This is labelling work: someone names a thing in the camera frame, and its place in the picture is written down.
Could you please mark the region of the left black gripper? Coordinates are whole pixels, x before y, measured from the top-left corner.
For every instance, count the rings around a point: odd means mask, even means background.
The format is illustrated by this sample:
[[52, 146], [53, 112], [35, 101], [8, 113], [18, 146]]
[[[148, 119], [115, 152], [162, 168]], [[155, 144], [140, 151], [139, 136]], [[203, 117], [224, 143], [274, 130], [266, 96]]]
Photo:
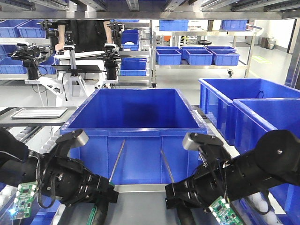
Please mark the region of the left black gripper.
[[70, 206], [76, 203], [117, 203], [119, 192], [103, 176], [92, 173], [84, 162], [70, 157], [54, 156], [42, 164], [39, 195]]

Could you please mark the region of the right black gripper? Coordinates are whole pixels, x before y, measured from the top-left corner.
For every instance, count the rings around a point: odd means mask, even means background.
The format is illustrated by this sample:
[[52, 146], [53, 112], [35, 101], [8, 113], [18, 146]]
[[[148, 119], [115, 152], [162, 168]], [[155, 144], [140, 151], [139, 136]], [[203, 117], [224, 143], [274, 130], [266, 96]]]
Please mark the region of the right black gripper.
[[237, 176], [231, 166], [212, 170], [199, 166], [192, 176], [165, 186], [166, 209], [186, 206], [188, 208], [207, 208], [218, 197], [237, 199]]

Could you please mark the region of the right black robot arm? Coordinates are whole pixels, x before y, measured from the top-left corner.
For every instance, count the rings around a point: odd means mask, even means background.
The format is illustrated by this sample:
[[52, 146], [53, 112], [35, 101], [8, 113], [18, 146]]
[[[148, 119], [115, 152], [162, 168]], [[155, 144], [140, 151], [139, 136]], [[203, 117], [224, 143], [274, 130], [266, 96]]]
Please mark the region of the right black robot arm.
[[288, 130], [265, 133], [254, 149], [236, 157], [211, 135], [186, 133], [183, 146], [200, 152], [204, 163], [165, 187], [167, 209], [208, 208], [220, 196], [235, 201], [284, 183], [300, 184], [300, 140]]

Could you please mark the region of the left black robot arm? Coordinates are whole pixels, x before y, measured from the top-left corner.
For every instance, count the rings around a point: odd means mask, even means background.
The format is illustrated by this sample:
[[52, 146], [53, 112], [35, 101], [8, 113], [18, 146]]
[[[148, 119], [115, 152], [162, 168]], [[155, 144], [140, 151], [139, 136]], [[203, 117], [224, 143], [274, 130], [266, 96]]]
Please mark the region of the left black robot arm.
[[119, 193], [103, 176], [91, 172], [83, 161], [68, 156], [70, 149], [84, 146], [87, 134], [77, 129], [61, 135], [48, 153], [37, 153], [5, 129], [0, 130], [0, 181], [17, 187], [38, 182], [45, 196], [69, 206], [75, 203], [116, 203]]

